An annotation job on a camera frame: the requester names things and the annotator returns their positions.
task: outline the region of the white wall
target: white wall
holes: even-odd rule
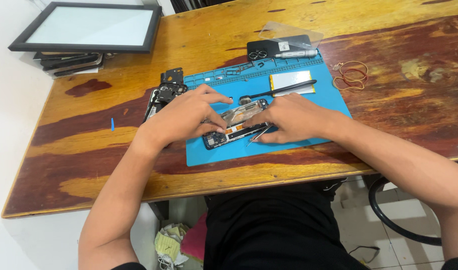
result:
[[[33,1],[40,9],[44,9],[53,0],[28,0]],[[78,2],[78,3],[99,3],[99,4],[123,4],[123,5],[159,5],[162,7],[164,15],[172,15],[176,12],[170,0],[56,0],[59,2]]]
[[[7,49],[39,13],[29,0],[0,0],[0,214],[53,83],[34,64],[33,53]],[[87,214],[0,218],[0,270],[77,269],[77,243]],[[143,204],[131,238],[148,269],[156,268],[157,224]]]

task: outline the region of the wooden table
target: wooden table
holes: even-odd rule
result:
[[[246,43],[268,21],[323,33],[328,65],[370,67],[366,89],[341,93],[354,119],[458,160],[458,0],[238,0],[163,17],[151,55],[117,55],[97,74],[55,80],[2,217],[90,208],[160,73],[244,63]],[[176,142],[160,155],[142,200],[372,172],[335,143],[187,167],[185,142]]]

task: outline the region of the tiled floor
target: tiled floor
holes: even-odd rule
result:
[[[350,177],[336,193],[331,204],[339,224],[341,243],[347,251],[359,245],[377,246],[379,254],[368,263],[379,270],[440,270],[442,248],[420,244],[400,236],[377,218],[367,200],[368,189],[360,177]],[[418,234],[440,237],[440,228],[430,208],[399,189],[378,194],[381,210],[393,222]],[[203,197],[171,200],[169,220],[163,225],[182,222],[193,226],[206,211]],[[358,260],[370,260],[374,250],[360,248],[351,254]],[[200,270],[202,266],[189,260],[184,270]]]

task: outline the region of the human hand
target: human hand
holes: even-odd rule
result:
[[[150,134],[151,140],[158,142],[161,147],[211,131],[225,132],[226,121],[209,105],[215,102],[232,104],[233,101],[202,84],[195,90],[174,98],[142,124],[140,129],[144,130],[143,133]],[[209,119],[211,123],[201,123],[205,119]]]
[[[320,107],[297,93],[291,93],[274,98],[264,111],[245,121],[243,126],[273,123],[279,129],[262,134],[254,142],[283,144],[309,138],[331,139],[337,123],[344,118],[339,111]]]

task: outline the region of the red rubber band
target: red rubber band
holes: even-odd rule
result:
[[[349,70],[358,71],[359,73],[361,73],[362,75],[364,75],[364,77],[362,77],[362,78],[360,78],[360,79],[352,79],[352,78],[349,78],[349,79],[351,79],[351,80],[359,80],[359,81],[361,81],[361,82],[360,82],[361,84],[364,84],[364,83],[362,82],[362,80],[366,79],[366,83],[367,83],[367,81],[369,80],[369,76],[367,76],[367,74],[366,74],[364,71],[358,70],[358,69],[355,69],[355,68],[348,68],[348,69],[346,69],[346,70],[342,73],[342,79],[344,80],[344,82],[345,82],[348,86],[354,86],[354,87],[356,86],[356,87],[358,87],[357,85],[355,85],[355,84],[353,85],[353,84],[349,83],[349,82],[346,80],[346,72],[349,71]]]

